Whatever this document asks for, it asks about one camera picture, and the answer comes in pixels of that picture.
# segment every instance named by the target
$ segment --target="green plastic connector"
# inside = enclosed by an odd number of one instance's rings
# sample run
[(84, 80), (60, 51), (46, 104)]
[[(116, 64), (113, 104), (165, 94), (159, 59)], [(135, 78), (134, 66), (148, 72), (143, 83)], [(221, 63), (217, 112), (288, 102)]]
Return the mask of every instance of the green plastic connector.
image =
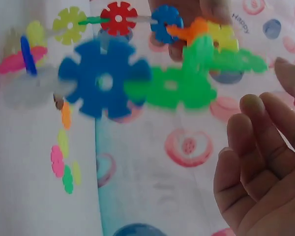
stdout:
[(100, 16), (95, 17), (87, 17), (85, 21), (79, 22), (79, 25), (87, 25), (87, 24), (100, 24), (100, 23), (107, 23), (110, 19), (108, 18), (101, 18)]

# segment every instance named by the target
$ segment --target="finger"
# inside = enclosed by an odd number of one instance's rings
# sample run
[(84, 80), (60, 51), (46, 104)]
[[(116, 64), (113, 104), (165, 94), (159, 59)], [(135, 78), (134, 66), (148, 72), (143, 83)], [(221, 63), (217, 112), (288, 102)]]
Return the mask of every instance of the finger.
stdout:
[(218, 24), (231, 24), (230, 4), (228, 0), (201, 0), (203, 16)]
[(295, 152), (286, 145), (262, 100), (248, 94), (241, 99), (240, 109), (252, 122), (258, 149), (268, 168), (280, 179), (284, 178), (295, 168)]
[(295, 149), (295, 112), (274, 94), (263, 93), (260, 98), (276, 127), (278, 127)]
[(285, 91), (295, 98), (295, 65), (283, 58), (277, 58), (274, 69)]
[(223, 149), (217, 162), (213, 190), (219, 210), (232, 229), (238, 229), (242, 219), (255, 205), (240, 182), (240, 163), (237, 154)]
[(251, 120), (244, 114), (230, 118), (227, 125), (230, 147), (239, 155), (241, 182), (248, 194), (260, 200), (279, 179), (268, 169), (256, 148)]
[(186, 42), (179, 40), (174, 44), (169, 45), (168, 52), (169, 56), (173, 61), (180, 62), (182, 61), (182, 48), (186, 46)]

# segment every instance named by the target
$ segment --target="blue circle print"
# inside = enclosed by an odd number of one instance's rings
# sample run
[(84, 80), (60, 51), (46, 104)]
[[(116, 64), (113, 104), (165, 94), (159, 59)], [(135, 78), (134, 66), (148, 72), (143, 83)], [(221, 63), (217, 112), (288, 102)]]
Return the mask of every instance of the blue circle print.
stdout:
[(265, 22), (263, 31), (268, 39), (276, 39), (280, 35), (281, 28), (281, 23), (276, 19), (272, 19)]
[(244, 72), (222, 72), (218, 75), (212, 75), (212, 78), (221, 84), (236, 84), (241, 81)]
[(120, 35), (112, 36), (112, 35), (108, 34), (105, 30), (100, 29), (99, 32), (98, 32), (98, 34), (97, 34), (97, 37), (98, 37), (98, 39), (100, 41), (100, 47), (102, 49), (104, 49), (105, 51), (107, 51), (108, 45), (109, 45), (109, 41), (111, 39), (116, 39), (118, 41), (128, 43), (128, 42), (130, 42), (130, 40), (133, 37), (133, 32), (130, 29), (130, 33), (127, 34), (127, 35), (124, 35), (124, 36), (120, 36)]
[(147, 224), (130, 224), (116, 231), (114, 236), (166, 236), (159, 229)]

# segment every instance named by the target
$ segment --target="red snowflake block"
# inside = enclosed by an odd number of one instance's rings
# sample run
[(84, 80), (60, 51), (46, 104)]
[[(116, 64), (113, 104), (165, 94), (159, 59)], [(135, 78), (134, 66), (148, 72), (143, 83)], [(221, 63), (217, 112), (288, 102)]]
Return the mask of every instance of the red snowflake block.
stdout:
[(120, 6), (118, 3), (112, 2), (107, 5), (109, 10), (104, 9), (100, 15), (101, 18), (109, 18), (107, 23), (101, 23), (103, 30), (107, 30), (107, 33), (113, 36), (117, 36), (118, 32), (120, 36), (130, 33), (129, 28), (134, 28), (136, 23), (127, 21), (127, 17), (137, 17), (138, 13), (135, 8), (131, 8), (130, 4), (122, 1)]

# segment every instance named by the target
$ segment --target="bed sheet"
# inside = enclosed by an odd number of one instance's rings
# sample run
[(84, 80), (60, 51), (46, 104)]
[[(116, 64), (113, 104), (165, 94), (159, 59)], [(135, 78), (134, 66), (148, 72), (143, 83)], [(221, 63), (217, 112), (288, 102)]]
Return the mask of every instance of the bed sheet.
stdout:
[[(92, 14), (99, 15), (109, 2), (92, 1)], [(128, 2), (139, 15), (150, 15), (147, 0)], [(274, 92), (295, 109), (273, 70), (277, 56), (295, 63), (295, 0), (233, 0), (232, 20), (240, 47), (262, 56), (268, 72), (212, 76), (218, 98), (200, 113), (132, 107), (126, 119), (96, 121), (105, 236), (233, 235), (213, 196), (217, 156), (227, 146), (226, 122), (239, 112), (243, 95)], [(104, 37), (100, 26), (93, 29)], [(137, 50), (131, 60), (144, 57), (152, 65), (180, 66), (170, 60), (167, 46), (149, 43), (149, 24), (137, 24), (132, 33), (124, 38)]]

